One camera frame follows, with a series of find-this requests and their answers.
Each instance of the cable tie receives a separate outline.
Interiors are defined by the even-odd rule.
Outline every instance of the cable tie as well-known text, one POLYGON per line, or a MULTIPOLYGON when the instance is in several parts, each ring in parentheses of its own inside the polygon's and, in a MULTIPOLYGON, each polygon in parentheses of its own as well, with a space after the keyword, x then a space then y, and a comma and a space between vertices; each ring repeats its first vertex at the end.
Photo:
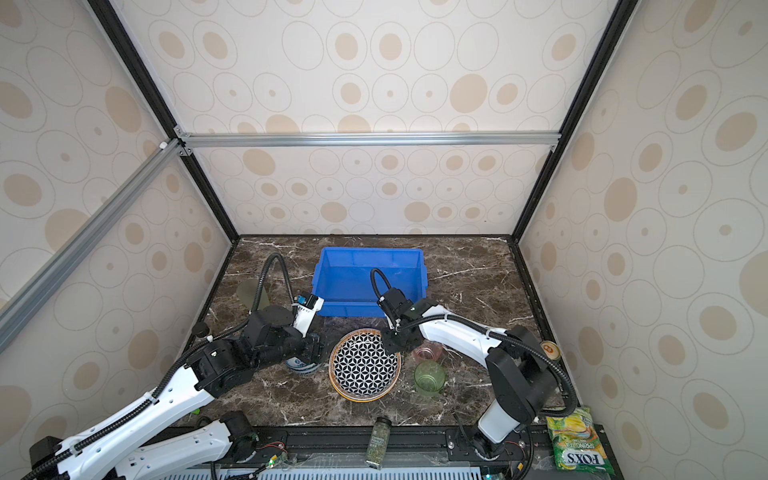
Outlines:
POLYGON ((157 397, 152 396, 152 391, 146 392, 142 398, 152 402, 152 405, 155 405, 160 401, 157 397))

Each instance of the candy bag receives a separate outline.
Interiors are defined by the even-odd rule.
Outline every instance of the candy bag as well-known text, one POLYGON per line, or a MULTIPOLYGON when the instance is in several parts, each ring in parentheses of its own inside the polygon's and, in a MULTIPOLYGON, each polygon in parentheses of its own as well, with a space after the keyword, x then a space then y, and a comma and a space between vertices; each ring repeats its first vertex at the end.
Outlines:
POLYGON ((547 427, 558 470, 614 474, 588 407, 578 408, 561 419, 547 417, 547 427))

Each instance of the wall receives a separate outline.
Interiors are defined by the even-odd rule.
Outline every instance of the wall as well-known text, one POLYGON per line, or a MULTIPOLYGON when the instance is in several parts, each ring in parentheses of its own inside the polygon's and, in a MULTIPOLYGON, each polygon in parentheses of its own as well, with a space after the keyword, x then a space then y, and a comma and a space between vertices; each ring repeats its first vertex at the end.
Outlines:
POLYGON ((764 478, 768 3, 649 0, 522 241, 627 478, 764 478))
POLYGON ((189 132, 557 130, 610 0, 119 0, 189 132))
POLYGON ((0 8, 0 308, 165 135, 75 0, 0 8))
POLYGON ((500 234, 517 223, 549 146, 196 152, 241 234, 500 234))
POLYGON ((154 388, 186 342, 230 243, 183 172, 172 160, 0 356, 3 480, 35 441, 154 388))

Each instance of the blue tray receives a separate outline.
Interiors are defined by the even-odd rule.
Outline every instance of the blue tray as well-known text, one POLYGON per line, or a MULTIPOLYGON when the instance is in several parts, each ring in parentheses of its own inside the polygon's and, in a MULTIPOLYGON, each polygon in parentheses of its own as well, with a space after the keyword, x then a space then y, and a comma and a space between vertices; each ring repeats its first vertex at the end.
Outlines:
MULTIPOLYGON (((321 316, 380 316, 371 287, 371 269, 378 268, 412 302, 427 294, 427 267, 418 248, 325 247, 312 278, 312 293, 325 300, 321 316)), ((376 276, 379 292, 386 285, 376 276)))

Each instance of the marble tabletop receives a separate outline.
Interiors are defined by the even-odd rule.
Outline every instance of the marble tabletop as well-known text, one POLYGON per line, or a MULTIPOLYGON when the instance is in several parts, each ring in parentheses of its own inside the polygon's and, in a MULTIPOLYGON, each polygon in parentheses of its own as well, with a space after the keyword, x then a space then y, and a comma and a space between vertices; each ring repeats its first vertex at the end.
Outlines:
MULTIPOLYGON (((294 293, 311 291, 315 265, 324 247, 420 248, 427 267, 429 298, 451 311, 490 326, 523 325, 539 337, 530 306, 505 238, 494 237, 244 237, 227 265, 206 323, 214 333, 240 323, 247 315, 237 298, 243 280, 258 277, 272 252, 285 257, 294 293)), ((272 303, 287 305, 280 268, 275 264, 266 281, 272 303)), ((472 424, 493 401, 488 372, 472 359, 448 350, 440 363, 447 372, 444 391, 431 399, 414 389, 415 360, 403 355, 402 371, 392 391, 381 399, 355 403, 331 386, 327 356, 345 334, 363 327, 383 329, 379 318, 317 317, 313 329, 323 333, 324 363, 311 376, 298 376, 283 364, 257 372, 201 409, 216 419, 243 410, 253 425, 371 425, 387 416, 394 425, 454 425, 453 414, 472 424)), ((563 405, 555 394, 548 406, 563 405)), ((176 425, 193 425, 187 415, 176 425)))

